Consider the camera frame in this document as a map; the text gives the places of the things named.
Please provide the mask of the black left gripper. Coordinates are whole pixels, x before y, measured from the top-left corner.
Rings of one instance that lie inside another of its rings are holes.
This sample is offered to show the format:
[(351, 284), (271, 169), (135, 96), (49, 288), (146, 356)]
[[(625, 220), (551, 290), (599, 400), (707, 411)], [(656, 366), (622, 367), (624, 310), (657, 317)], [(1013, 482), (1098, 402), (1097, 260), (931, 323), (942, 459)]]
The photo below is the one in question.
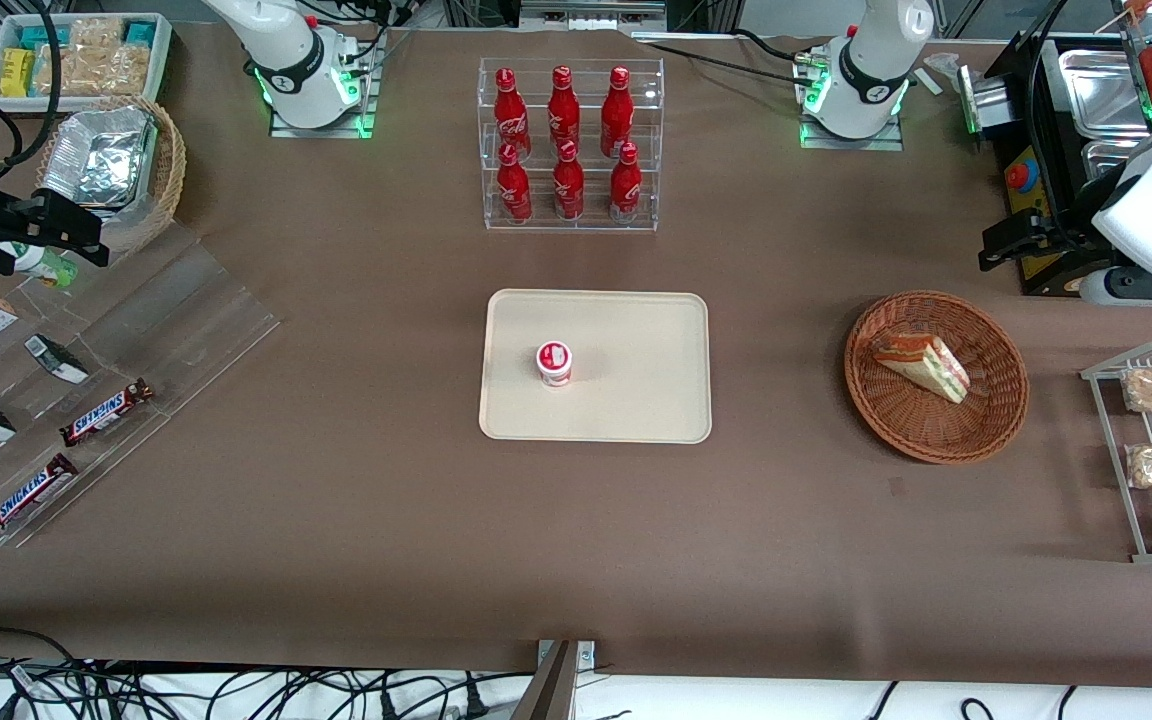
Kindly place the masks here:
[(1030, 213), (1014, 213), (992, 223), (983, 232), (978, 252), (980, 272), (1028, 258), (1029, 266), (1047, 266), (1070, 252), (1082, 265), (1106, 263), (1107, 241), (1097, 232), (1092, 219), (1100, 205), (1060, 210), (1056, 219), (1051, 209), (1037, 206)]

